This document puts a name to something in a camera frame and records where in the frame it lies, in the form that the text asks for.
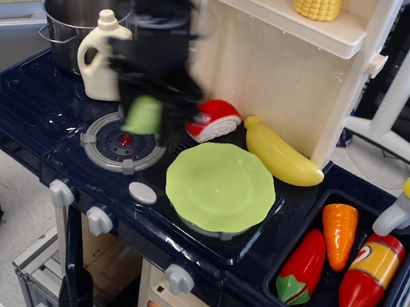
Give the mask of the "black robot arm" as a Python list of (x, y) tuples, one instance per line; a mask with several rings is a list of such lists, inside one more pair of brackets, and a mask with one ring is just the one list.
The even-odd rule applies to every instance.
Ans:
[(155, 134), (162, 147), (184, 135), (203, 97), (186, 69), (193, 9), (191, 0), (134, 0), (133, 40), (110, 39), (124, 130)]

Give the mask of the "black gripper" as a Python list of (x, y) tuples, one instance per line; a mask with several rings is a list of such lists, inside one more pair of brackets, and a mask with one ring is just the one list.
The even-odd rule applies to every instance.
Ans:
[(116, 72), (124, 117), (140, 95), (163, 102), (159, 145), (180, 139), (185, 123), (198, 114), (203, 90), (188, 72), (189, 46), (196, 40), (186, 29), (139, 28), (134, 39), (112, 37), (110, 67)]

